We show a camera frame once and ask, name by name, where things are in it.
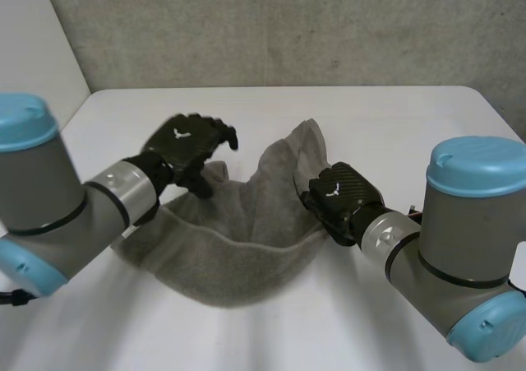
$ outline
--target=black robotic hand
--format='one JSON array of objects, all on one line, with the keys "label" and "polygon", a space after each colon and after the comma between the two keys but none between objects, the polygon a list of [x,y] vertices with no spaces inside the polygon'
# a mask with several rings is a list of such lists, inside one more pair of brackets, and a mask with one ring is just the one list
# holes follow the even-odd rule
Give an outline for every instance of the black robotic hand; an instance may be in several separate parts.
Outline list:
[{"label": "black robotic hand", "polygon": [[169,164],[171,183],[187,188],[199,198],[212,197],[212,187],[201,176],[205,161],[223,142],[238,149],[236,130],[219,119],[199,114],[178,114],[166,121],[143,146]]},{"label": "black robotic hand", "polygon": [[205,161],[217,147],[228,142],[237,150],[236,130],[219,119],[199,114],[178,114],[167,120],[143,146],[139,155],[124,159],[140,168],[153,183],[157,203],[135,225],[152,220],[159,209],[159,197],[171,183],[187,188],[199,198],[210,198],[212,187],[201,176]]},{"label": "black robotic hand", "polygon": [[321,171],[301,195],[330,236],[341,246],[353,246],[353,218],[362,208],[383,206],[380,192],[350,165],[339,162]]}]

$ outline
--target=black band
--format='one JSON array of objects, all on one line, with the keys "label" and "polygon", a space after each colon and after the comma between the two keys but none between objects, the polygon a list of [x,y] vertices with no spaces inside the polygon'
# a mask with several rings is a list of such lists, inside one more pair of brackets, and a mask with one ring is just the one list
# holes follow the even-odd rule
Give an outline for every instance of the black band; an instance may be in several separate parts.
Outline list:
[{"label": "black band", "polygon": [[139,155],[134,155],[123,161],[135,165],[148,177],[151,184],[154,185],[157,198],[173,180],[173,171],[170,165],[153,151],[143,151]]},{"label": "black band", "polygon": [[389,253],[389,256],[387,257],[387,261],[385,262],[385,277],[389,282],[391,282],[391,267],[393,266],[393,262],[396,259],[396,256],[398,256],[398,253],[400,253],[400,250],[404,248],[405,245],[410,243],[412,240],[418,238],[420,236],[420,231],[417,231],[416,233],[412,233],[402,239],[400,242],[398,242],[393,250],[391,250],[391,253]]},{"label": "black band", "polygon": [[380,216],[392,211],[392,209],[386,208],[384,204],[378,201],[370,202],[361,206],[353,213],[349,225],[349,231],[360,249],[362,248],[363,235],[369,228],[369,225]]},{"label": "black band", "polygon": [[471,287],[472,289],[492,289],[494,287],[504,285],[510,277],[510,275],[506,275],[502,278],[495,279],[493,281],[475,281],[473,279],[462,279],[457,278],[456,276],[451,276],[439,269],[436,269],[424,258],[420,251],[418,251],[418,260],[420,260],[420,263],[424,266],[424,268],[426,268],[431,274],[433,274],[437,278],[452,283],[453,285]]},{"label": "black band", "polygon": [[7,231],[11,234],[17,235],[19,237],[29,237],[31,235],[41,235],[48,233],[49,231],[56,230],[59,227],[62,227],[63,225],[66,225],[76,219],[84,210],[84,208],[88,205],[88,198],[84,194],[84,198],[82,198],[82,202],[79,204],[77,208],[75,208],[69,215],[63,217],[62,219],[56,220],[53,223],[50,223],[48,225],[45,225],[43,227],[39,227],[36,229],[29,229],[29,230],[16,230],[16,229],[10,229],[6,227]]},{"label": "black band", "polygon": [[91,188],[96,188],[100,192],[103,192],[108,198],[115,204],[115,207],[118,209],[119,213],[122,216],[122,221],[124,222],[124,229],[127,229],[130,226],[130,216],[128,215],[128,211],[122,204],[121,200],[117,198],[115,194],[110,192],[107,188],[105,188],[102,184],[97,182],[86,182],[84,183],[85,186],[90,186]]}]

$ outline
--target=black cable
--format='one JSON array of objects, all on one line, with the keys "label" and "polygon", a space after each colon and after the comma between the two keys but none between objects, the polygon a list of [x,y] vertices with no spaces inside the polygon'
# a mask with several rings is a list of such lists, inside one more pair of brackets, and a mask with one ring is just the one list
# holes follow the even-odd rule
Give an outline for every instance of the black cable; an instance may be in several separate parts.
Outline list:
[{"label": "black cable", "polygon": [[508,280],[508,285],[510,285],[511,287],[513,287],[515,290],[517,291],[520,291],[524,297],[526,297],[526,291],[525,290],[522,290],[520,287],[518,286],[515,286],[511,280]]},{"label": "black cable", "polygon": [[20,305],[26,305],[32,299],[37,299],[31,293],[23,290],[16,289],[12,292],[0,292],[0,305],[12,305],[13,307],[18,307]]},{"label": "black cable", "polygon": [[408,218],[411,219],[412,221],[422,225],[422,217],[423,217],[423,214],[421,212],[414,212],[414,213],[410,213],[408,215]]}]

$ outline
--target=white wall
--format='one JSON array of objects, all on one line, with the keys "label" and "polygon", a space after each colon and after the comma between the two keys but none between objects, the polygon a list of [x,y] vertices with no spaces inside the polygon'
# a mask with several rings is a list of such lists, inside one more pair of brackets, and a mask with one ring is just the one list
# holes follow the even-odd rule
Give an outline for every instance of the white wall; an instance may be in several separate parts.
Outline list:
[{"label": "white wall", "polygon": [[90,95],[49,0],[0,0],[0,92],[41,96],[61,128]]}]

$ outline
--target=white logo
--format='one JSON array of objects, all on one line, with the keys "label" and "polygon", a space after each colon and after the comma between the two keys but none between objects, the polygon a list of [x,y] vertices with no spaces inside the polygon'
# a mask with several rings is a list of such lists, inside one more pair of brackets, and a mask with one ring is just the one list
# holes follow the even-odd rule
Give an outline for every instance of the white logo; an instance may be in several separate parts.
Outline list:
[{"label": "white logo", "polygon": [[184,134],[180,134],[179,131],[176,128],[173,129],[173,133],[175,134],[175,139],[186,138],[186,137],[189,137],[191,135],[189,132],[186,132]]},{"label": "white logo", "polygon": [[336,190],[333,192],[326,194],[326,197],[333,197],[333,196],[339,196],[339,183],[336,184]]}]

